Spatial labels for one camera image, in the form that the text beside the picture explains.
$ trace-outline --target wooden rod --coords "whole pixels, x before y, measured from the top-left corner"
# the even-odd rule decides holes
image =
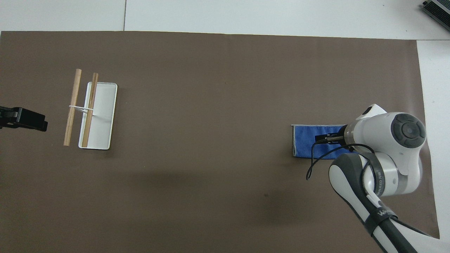
[[[97,73],[94,73],[92,75],[92,85],[90,86],[90,96],[89,96],[89,108],[94,109],[94,102],[95,102],[95,92],[97,90],[97,81],[99,80],[99,75]],[[87,147],[87,143],[89,141],[89,132],[90,132],[90,125],[92,123],[92,113],[93,110],[88,110],[87,116],[86,116],[86,124],[85,124],[85,130],[83,134],[83,142],[81,143],[82,148]]]
[[[77,105],[78,89],[80,88],[81,69],[75,70],[75,79],[73,80],[72,98],[70,105]],[[73,116],[75,108],[69,107],[69,115],[67,116],[66,133],[64,134],[64,146],[69,146],[70,136],[72,135]]]

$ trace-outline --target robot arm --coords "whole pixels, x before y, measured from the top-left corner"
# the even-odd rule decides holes
[[[375,154],[342,154],[329,169],[336,193],[347,202],[366,230],[386,252],[446,252],[450,244],[400,222],[379,199],[405,194],[420,183],[419,150],[425,128],[414,116],[387,113],[373,104],[341,131],[345,143],[372,147]]]

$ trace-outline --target blue towel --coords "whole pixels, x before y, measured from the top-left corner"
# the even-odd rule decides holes
[[[342,125],[292,125],[293,127],[293,155],[295,157],[311,158],[311,146],[315,143],[316,135],[339,132]],[[339,144],[317,144],[314,147],[314,158],[319,158],[326,152],[339,147]],[[323,159],[336,159],[339,155],[350,153],[347,149],[338,149]]]

